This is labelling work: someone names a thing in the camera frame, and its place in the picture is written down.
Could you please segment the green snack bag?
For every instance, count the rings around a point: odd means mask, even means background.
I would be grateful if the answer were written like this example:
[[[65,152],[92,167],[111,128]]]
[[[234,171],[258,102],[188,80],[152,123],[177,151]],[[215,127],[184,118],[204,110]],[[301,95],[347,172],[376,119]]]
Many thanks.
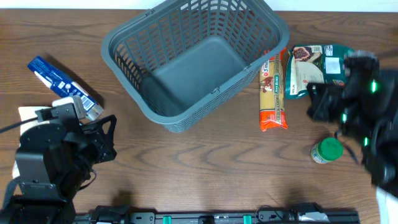
[[[309,83],[345,86],[344,59],[352,53],[354,49],[339,44],[293,46],[286,68],[285,97],[303,98],[308,95]]]

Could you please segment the spaghetti pasta packet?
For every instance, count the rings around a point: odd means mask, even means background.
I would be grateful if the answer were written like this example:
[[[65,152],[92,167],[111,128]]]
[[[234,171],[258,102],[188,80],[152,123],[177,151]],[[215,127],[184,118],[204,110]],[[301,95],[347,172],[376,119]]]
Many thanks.
[[[263,132],[270,128],[288,128],[282,65],[286,50],[284,48],[268,59],[259,71],[259,125]]]

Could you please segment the blue toothpaste box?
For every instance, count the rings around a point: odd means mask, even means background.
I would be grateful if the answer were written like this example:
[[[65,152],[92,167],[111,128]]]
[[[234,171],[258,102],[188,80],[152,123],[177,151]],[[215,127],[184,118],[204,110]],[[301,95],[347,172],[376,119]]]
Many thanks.
[[[104,109],[82,86],[42,57],[36,56],[27,67],[59,97],[79,96],[89,120],[94,121],[103,113]]]

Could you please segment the grey plastic basket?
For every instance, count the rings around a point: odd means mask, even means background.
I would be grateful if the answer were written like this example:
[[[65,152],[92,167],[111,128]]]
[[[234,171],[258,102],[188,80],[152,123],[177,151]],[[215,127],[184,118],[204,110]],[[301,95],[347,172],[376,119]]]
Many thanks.
[[[264,1],[166,0],[108,32],[101,55],[146,118],[181,133],[246,88],[289,37]]]

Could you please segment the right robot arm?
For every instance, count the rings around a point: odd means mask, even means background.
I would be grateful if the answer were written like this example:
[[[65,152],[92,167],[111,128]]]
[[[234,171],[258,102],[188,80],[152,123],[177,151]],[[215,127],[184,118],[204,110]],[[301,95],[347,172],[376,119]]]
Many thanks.
[[[372,52],[348,54],[343,86],[307,85],[314,121],[337,122],[338,134],[361,145],[362,165],[376,188],[381,223],[397,223],[397,70],[381,69]]]

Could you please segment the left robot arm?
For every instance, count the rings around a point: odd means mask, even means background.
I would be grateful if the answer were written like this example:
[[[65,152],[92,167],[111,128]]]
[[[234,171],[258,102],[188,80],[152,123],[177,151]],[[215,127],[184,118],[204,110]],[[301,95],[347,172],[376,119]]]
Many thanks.
[[[72,115],[43,120],[20,138],[19,176],[7,186],[1,223],[73,223],[73,198],[93,166],[116,157],[114,115],[84,125]]]

